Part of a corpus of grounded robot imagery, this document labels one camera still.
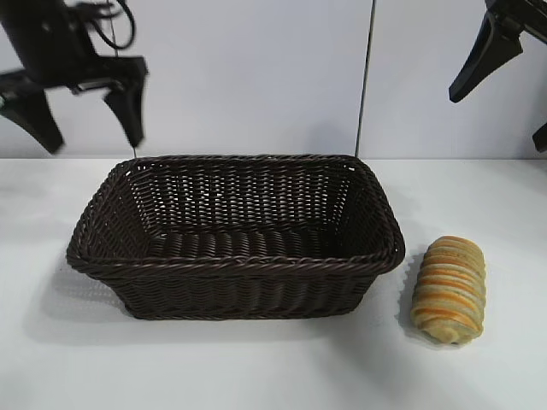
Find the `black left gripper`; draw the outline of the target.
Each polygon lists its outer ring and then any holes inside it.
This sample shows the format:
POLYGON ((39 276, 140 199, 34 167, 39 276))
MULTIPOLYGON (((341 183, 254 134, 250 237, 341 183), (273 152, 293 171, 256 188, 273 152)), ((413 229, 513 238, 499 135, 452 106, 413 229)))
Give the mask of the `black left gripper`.
POLYGON ((67 87, 82 92, 90 83, 107 86, 103 100, 120 122, 128 143, 144 141, 143 98, 147 69, 142 56, 99 55, 89 31, 113 50, 126 50, 136 36, 136 21, 125 1, 111 4, 63 1, 2 1, 1 28, 22 67, 1 73, 1 116, 31 135, 46 151, 56 154, 64 145, 45 90, 67 87), (125 15, 130 36, 117 44, 100 21, 125 15))

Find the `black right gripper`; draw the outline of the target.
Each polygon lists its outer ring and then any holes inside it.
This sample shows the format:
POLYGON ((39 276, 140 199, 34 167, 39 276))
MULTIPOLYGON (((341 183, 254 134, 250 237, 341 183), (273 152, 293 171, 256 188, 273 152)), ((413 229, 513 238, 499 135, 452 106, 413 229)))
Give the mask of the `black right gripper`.
MULTIPOLYGON (((449 87, 449 98, 460 102, 482 80, 523 52, 524 30, 546 43, 546 2, 541 0, 485 1, 486 12, 473 48, 449 87)), ((547 124, 533 135, 535 149, 547 151, 547 124)))

